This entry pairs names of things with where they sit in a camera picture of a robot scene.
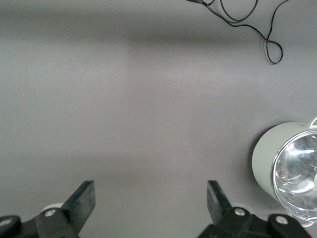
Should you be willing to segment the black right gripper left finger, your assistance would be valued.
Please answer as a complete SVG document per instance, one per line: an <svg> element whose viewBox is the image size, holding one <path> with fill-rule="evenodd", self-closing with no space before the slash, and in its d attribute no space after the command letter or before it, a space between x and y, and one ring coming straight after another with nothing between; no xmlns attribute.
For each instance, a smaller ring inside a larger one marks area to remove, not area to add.
<svg viewBox="0 0 317 238"><path fill-rule="evenodd" d="M86 180L64 203L51 204L26 222L22 222L17 215L1 216L0 236L2 238L78 238L95 205L95 183Z"/></svg>

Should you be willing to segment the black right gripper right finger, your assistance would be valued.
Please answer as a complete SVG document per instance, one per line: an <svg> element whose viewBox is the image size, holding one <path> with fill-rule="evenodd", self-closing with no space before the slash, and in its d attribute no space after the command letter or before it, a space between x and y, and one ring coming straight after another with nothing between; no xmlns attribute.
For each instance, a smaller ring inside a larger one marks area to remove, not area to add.
<svg viewBox="0 0 317 238"><path fill-rule="evenodd" d="M294 218L271 214L262 220L242 207L233 207L215 180L207 183L207 206L212 220L200 238L309 238Z"/></svg>

